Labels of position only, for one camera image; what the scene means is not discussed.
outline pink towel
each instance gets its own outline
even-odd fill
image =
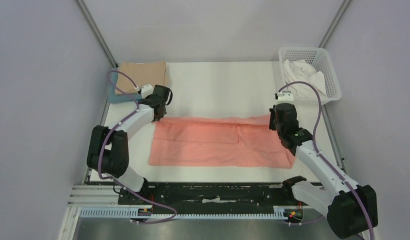
[[[149,164],[189,167],[292,168],[295,157],[269,116],[221,119],[165,117],[156,122]]]

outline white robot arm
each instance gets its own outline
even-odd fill
[[[139,109],[124,120],[110,126],[96,126],[91,134],[87,156],[88,167],[98,170],[100,150],[110,129],[115,128],[106,145],[102,158],[102,172],[127,188],[139,192],[146,181],[129,166],[128,141],[146,124],[159,121],[166,114],[166,105],[171,103],[172,92],[169,88],[155,85],[153,93],[139,101]]]
[[[345,184],[349,183],[364,204],[372,226],[377,226],[377,202],[373,188],[360,186],[337,166],[328,165],[322,159],[327,160],[322,157],[321,149],[316,151],[315,146],[318,145],[314,143],[312,134],[299,127],[296,108],[289,103],[292,97],[288,97],[289,93],[280,95],[281,101],[270,108],[269,128],[277,131],[282,145],[303,162],[322,184],[314,185],[304,177],[296,176],[283,182],[286,194],[321,213],[327,218],[333,232],[344,239],[368,229],[356,197]]]

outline white laundry basket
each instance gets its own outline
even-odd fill
[[[284,75],[283,63],[285,60],[298,61],[305,60],[311,64],[317,71],[321,71],[325,78],[325,89],[327,96],[321,96],[321,103],[324,105],[329,101],[339,100],[342,94],[340,93],[339,83],[336,73],[331,64],[328,52],[319,47],[282,47],[278,50],[281,67],[282,82],[276,82],[278,88],[286,85],[286,77]],[[316,101],[316,97],[299,97],[295,96],[295,101]]]

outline white wall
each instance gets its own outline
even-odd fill
[[[376,190],[380,239],[410,239],[410,0],[353,1],[327,50],[346,166]]]
[[[342,0],[85,0],[117,62],[271,61],[318,46]]]
[[[0,1],[0,240],[57,237],[109,68],[73,0]]]

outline blue towel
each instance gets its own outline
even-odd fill
[[[118,73],[117,72],[111,73],[111,81],[112,81],[113,84],[116,85],[116,82],[118,81]],[[130,97],[128,97],[127,95],[116,95],[115,94],[115,87],[113,87],[111,84],[109,84],[109,86],[110,86],[110,88],[109,88],[109,93],[108,93],[108,102],[110,102],[112,104],[118,104],[118,103],[132,101],[132,99]],[[132,96],[136,100],[141,99],[141,94],[133,93],[133,94],[129,94],[129,95]]]

